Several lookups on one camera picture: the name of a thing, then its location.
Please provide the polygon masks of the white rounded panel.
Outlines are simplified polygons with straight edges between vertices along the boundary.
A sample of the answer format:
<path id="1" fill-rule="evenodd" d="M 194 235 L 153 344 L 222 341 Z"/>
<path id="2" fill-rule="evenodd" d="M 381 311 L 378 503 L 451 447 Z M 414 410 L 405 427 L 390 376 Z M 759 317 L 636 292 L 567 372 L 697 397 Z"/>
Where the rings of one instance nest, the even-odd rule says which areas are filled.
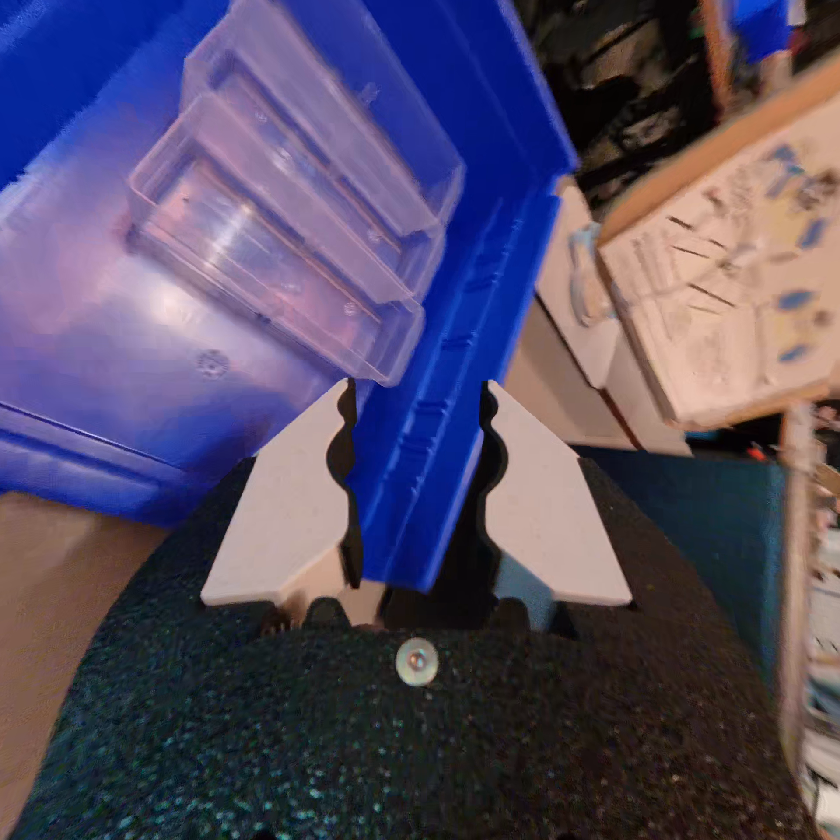
<path id="1" fill-rule="evenodd" d="M 571 237 L 592 214 L 572 176 L 554 193 L 561 207 L 505 389 L 569 445 L 690 457 L 685 436 L 659 415 L 617 320 L 585 327 L 575 317 Z"/>

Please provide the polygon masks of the dark blue box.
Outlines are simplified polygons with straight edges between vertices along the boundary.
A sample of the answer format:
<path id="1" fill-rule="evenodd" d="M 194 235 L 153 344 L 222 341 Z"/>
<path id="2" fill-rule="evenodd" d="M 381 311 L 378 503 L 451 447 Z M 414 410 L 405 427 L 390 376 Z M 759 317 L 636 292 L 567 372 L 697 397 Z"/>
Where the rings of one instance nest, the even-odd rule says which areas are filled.
<path id="1" fill-rule="evenodd" d="M 774 695 L 780 647 L 784 496 L 780 465 L 575 446 L 693 564 Z"/>

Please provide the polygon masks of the blue plastic drawer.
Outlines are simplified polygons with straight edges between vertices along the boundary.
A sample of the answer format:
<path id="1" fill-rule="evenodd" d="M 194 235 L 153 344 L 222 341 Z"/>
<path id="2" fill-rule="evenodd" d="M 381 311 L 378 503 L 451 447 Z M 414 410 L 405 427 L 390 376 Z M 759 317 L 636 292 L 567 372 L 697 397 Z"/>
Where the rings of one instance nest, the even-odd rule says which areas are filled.
<path id="1" fill-rule="evenodd" d="M 133 240 L 128 179 L 178 116 L 231 2 L 2 2 L 2 489 L 172 525 L 344 377 Z M 447 227 L 399 235 L 241 70 L 213 93 L 278 121 L 424 310 L 392 387 L 355 379 L 364 575 L 429 591 L 577 160 L 512 2 L 362 2 L 465 163 Z"/>

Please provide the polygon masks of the clear plastic box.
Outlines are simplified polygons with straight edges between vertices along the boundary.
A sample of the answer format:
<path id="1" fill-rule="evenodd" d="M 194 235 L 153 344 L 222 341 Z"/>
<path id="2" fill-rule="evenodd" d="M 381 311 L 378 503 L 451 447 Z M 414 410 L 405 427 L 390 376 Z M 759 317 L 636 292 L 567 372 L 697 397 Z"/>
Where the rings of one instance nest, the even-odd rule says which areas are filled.
<path id="1" fill-rule="evenodd" d="M 128 179 L 133 240 L 179 279 L 346 375 L 396 385 L 424 309 L 358 210 L 273 118 L 265 142 L 218 95 L 184 110 Z"/>
<path id="2" fill-rule="evenodd" d="M 362 2 L 231 2 L 185 58 L 182 109 L 233 70 L 394 233 L 449 225 L 466 165 Z"/>

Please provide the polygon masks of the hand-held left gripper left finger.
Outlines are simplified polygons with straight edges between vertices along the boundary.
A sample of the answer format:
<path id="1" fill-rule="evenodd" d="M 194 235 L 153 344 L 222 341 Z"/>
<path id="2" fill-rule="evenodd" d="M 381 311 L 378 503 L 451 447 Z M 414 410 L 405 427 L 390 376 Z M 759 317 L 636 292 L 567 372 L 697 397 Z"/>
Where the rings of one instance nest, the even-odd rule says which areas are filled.
<path id="1" fill-rule="evenodd" d="M 351 625 L 381 625 L 385 585 L 363 582 L 355 495 L 355 381 L 341 380 L 256 457 L 201 590 L 208 607 L 270 604 L 301 625 L 336 601 Z"/>

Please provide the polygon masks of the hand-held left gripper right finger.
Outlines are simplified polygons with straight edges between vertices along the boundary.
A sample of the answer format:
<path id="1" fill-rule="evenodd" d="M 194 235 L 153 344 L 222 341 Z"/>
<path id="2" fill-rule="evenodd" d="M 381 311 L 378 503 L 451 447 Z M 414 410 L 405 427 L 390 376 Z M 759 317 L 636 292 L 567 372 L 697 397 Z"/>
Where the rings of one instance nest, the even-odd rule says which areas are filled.
<path id="1" fill-rule="evenodd" d="M 481 449 L 453 533 L 453 623 L 527 630 L 550 605 L 634 602 L 580 457 L 496 381 L 479 395 Z"/>

